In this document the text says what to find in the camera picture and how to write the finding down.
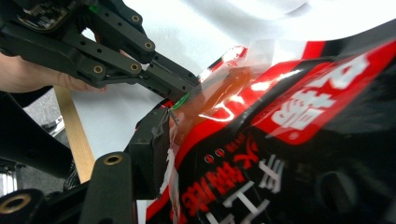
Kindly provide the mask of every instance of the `white surface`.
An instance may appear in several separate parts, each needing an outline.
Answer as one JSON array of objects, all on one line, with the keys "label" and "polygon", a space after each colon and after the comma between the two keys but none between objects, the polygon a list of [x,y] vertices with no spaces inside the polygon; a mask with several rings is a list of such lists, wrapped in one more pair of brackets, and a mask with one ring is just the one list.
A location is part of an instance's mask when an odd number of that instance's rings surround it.
[{"label": "white surface", "polygon": [[[157,51],[195,75],[236,45],[248,46],[251,41],[272,38],[341,38],[396,18],[390,0],[311,0],[277,20],[258,17],[257,11],[265,14],[265,8],[248,13],[227,1],[125,3],[143,16],[143,27]],[[118,84],[109,86],[104,94],[74,92],[73,100],[97,159],[108,152],[123,151],[136,123],[161,98],[137,85]]]}]

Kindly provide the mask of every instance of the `wooden stick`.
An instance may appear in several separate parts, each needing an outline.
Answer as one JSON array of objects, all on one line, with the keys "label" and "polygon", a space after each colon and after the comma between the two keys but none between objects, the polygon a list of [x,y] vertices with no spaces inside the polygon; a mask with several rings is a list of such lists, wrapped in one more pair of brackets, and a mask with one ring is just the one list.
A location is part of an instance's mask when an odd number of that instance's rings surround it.
[{"label": "wooden stick", "polygon": [[54,87],[54,89],[64,118],[64,127],[77,167],[79,181],[84,183],[91,179],[94,166],[92,151],[82,128],[70,90],[62,87]]}]

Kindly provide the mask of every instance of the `human hand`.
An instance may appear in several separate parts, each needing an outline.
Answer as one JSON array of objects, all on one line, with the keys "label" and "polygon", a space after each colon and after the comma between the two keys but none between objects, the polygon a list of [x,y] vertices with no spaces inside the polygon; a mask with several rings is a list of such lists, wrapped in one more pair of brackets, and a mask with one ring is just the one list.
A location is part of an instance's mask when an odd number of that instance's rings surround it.
[{"label": "human hand", "polygon": [[29,92],[45,86],[61,86],[72,91],[103,92],[87,83],[39,64],[30,63],[20,56],[8,57],[0,53],[0,91]]}]

